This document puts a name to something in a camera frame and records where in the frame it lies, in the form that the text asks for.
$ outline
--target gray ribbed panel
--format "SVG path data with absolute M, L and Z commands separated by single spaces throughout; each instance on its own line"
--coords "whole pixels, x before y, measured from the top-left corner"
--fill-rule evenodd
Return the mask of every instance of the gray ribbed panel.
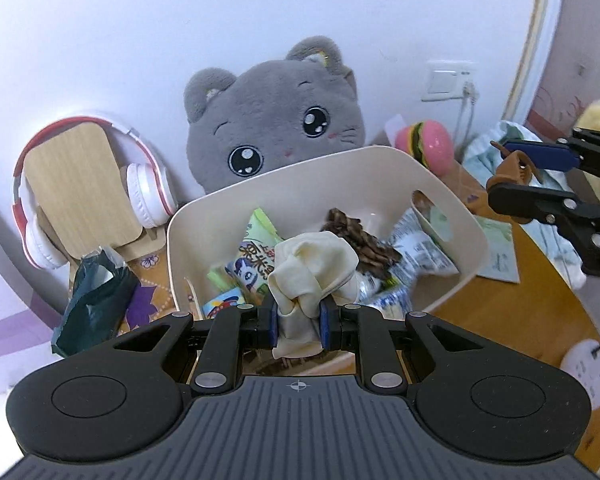
M 302 390 L 290 385 L 300 380 Z M 360 389 L 353 376 L 247 377 L 203 397 L 150 449 L 111 463 L 67 465 L 27 456 L 8 480 L 579 480 L 573 457 L 500 466 L 458 455 L 430 437 L 397 397 Z

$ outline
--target light blue cloth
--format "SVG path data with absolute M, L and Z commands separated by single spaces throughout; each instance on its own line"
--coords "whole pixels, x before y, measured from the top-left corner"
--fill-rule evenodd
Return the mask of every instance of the light blue cloth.
M 485 186 L 487 180 L 495 174 L 496 168 L 502 162 L 499 150 L 489 144 L 490 140 L 503 144 L 507 140 L 514 139 L 540 140 L 538 136 L 521 124 L 499 121 L 494 128 L 477 137 L 467 146 L 462 166 L 480 184 Z M 547 170 L 541 170 L 541 173 L 542 184 L 533 177 L 529 183 L 530 186 L 570 190 L 562 173 Z M 522 228 L 536 242 L 572 289 L 578 289 L 584 285 L 586 276 L 580 269 L 582 260 L 571 243 L 558 234 L 557 228 L 541 224 L 536 220 L 522 225 Z

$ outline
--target purple stripe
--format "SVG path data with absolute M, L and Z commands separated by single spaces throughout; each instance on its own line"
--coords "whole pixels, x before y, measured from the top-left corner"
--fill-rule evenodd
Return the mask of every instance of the purple stripe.
M 32 310 L 23 310 L 0 320 L 0 356 L 51 340 L 51 329 Z
M 29 308 L 36 316 L 40 318 L 40 321 L 42 321 L 49 328 L 55 328 L 56 326 L 59 326 L 60 322 L 62 321 L 62 316 L 58 314 L 51 306 L 49 306 L 45 300 L 40 298 L 35 291 L 31 297 Z

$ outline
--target dark green plastic bag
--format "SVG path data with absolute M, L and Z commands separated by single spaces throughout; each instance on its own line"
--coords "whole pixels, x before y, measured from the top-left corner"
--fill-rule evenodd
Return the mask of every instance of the dark green plastic bag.
M 113 276 L 103 283 L 103 276 L 108 277 L 109 273 Z M 54 329 L 52 351 L 68 357 L 113 337 L 139 283 L 113 250 L 101 250 L 83 258 L 62 323 Z

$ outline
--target wooden table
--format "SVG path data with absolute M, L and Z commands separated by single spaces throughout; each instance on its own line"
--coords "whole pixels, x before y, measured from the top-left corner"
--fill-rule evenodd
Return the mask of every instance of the wooden table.
M 443 180 L 460 198 L 482 189 L 459 165 Z M 490 216 L 509 221 L 496 213 Z M 476 277 L 433 314 L 558 367 L 578 341 L 600 336 L 535 242 L 518 224 L 512 225 L 520 284 Z M 593 471 L 600 468 L 600 408 L 592 412 L 576 457 Z

